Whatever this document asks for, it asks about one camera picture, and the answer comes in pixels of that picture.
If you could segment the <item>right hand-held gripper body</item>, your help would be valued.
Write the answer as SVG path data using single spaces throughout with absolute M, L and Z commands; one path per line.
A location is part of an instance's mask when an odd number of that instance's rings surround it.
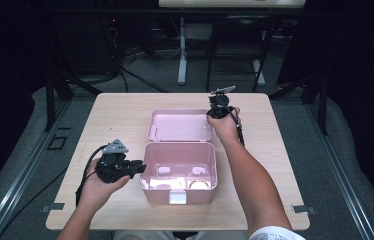
M 234 89 L 235 86 L 229 86 L 212 91 L 209 96 L 210 109 L 207 111 L 207 115 L 213 119 L 222 119 L 228 115 L 234 117 L 232 114 L 234 108 L 230 105 L 230 100 L 227 96 Z

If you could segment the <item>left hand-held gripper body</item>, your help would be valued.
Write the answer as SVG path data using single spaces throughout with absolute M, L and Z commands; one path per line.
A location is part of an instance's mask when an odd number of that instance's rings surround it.
M 127 147 L 119 139 L 110 142 L 96 164 L 97 176 L 105 183 L 114 183 L 124 176 L 133 178 L 135 171 L 130 167 L 131 162 L 126 160 L 127 153 Z

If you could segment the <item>pink plastic storage box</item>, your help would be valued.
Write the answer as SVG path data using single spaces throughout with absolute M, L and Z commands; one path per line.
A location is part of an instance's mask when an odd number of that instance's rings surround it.
M 213 127 L 205 109 L 162 109 L 151 115 L 140 186 L 152 204 L 193 205 L 213 200 L 218 185 Z M 193 180 L 210 183 L 192 190 Z

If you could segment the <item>round gold tin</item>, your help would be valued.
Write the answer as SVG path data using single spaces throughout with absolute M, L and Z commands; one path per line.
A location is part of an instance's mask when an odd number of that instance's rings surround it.
M 209 190 L 210 183 L 205 180 L 193 180 L 190 182 L 188 188 L 192 190 Z

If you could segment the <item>person's right hand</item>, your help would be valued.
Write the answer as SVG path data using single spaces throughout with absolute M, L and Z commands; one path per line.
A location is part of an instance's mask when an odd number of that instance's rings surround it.
M 207 117 L 208 123 L 214 128 L 214 131 L 223 145 L 236 143 L 239 144 L 237 126 L 241 123 L 238 116 L 240 109 L 235 107 L 232 112 L 222 119 Z

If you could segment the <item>person's left hand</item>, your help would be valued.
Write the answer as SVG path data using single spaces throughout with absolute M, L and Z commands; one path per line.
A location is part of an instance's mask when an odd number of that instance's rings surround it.
M 104 206 L 111 195 L 124 187 L 129 180 L 129 176 L 124 176 L 114 183 L 105 183 L 96 173 L 90 174 L 83 186 L 77 210 L 95 214 Z

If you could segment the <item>black chair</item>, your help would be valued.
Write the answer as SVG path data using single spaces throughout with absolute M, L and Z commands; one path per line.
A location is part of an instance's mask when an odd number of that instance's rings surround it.
M 206 51 L 206 90 L 215 76 L 254 77 L 252 90 L 260 85 L 271 41 L 280 20 L 274 16 L 231 15 L 212 25 Z

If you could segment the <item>grey tape strip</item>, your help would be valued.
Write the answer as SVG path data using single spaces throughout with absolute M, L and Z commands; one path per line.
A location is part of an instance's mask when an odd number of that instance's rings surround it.
M 51 203 L 49 205 L 43 205 L 41 208 L 41 212 L 47 213 L 52 210 L 63 210 L 65 203 Z
M 314 215 L 317 213 L 316 209 L 313 206 L 307 205 L 293 205 L 292 210 L 294 213 L 306 213 L 308 215 Z

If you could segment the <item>black metal stand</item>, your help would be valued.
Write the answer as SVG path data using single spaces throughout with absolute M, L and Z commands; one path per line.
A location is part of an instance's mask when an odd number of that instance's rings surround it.
M 81 87 L 94 96 L 97 96 L 101 93 L 100 90 L 82 81 L 74 74 L 70 74 L 66 70 L 61 70 L 57 67 L 53 67 L 49 71 L 45 86 L 47 110 L 47 123 L 45 132 L 49 131 L 56 122 L 55 94 L 58 94 L 58 96 L 63 101 L 71 101 L 74 97 L 74 93 L 69 86 L 70 83 Z
M 328 79 L 323 72 L 312 73 L 296 82 L 287 84 L 277 92 L 271 94 L 269 98 L 275 100 L 292 92 L 294 89 L 304 86 L 305 89 L 300 96 L 303 104 L 312 104 L 318 99 L 317 125 L 324 135 L 327 135 L 326 114 L 328 104 Z

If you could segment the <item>white desk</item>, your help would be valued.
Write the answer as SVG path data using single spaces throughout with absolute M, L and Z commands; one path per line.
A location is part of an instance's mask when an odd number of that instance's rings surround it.
M 241 10 L 255 9 L 301 9 L 306 0 L 159 0 L 164 10 L 230 10 L 233 14 Z M 180 61 L 178 84 L 185 85 L 187 80 L 187 40 L 205 40 L 210 36 L 208 23 L 188 23 L 179 18 Z

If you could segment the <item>person's white sleeve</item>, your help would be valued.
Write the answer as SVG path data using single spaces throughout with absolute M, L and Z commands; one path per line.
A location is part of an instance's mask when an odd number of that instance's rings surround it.
M 262 227 L 251 234 L 249 240 L 306 240 L 292 230 L 279 226 Z

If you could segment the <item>black square floor frame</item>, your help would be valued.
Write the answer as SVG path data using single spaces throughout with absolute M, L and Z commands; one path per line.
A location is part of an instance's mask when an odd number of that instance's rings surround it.
M 67 141 L 67 136 L 54 135 L 50 140 L 47 149 L 48 150 L 62 150 Z

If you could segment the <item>aluminium floor rail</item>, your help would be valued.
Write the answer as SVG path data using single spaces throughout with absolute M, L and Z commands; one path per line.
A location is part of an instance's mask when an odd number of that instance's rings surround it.
M 321 140 L 325 152 L 328 155 L 331 171 L 334 179 L 339 187 L 342 197 L 347 205 L 349 213 L 353 218 L 356 228 L 362 240 L 374 240 L 374 229 L 369 222 L 360 200 L 358 199 L 349 178 L 339 160 L 339 157 L 327 135 L 323 133 L 318 124 L 318 114 L 313 105 L 306 105 L 305 109 L 312 121 L 312 125 L 317 132 L 318 138 Z
M 58 103 L 55 119 L 47 127 L 46 107 L 37 104 L 26 129 L 23 131 L 10 157 L 0 171 L 0 232 L 10 219 L 40 158 L 52 141 L 57 124 L 64 117 L 71 102 Z

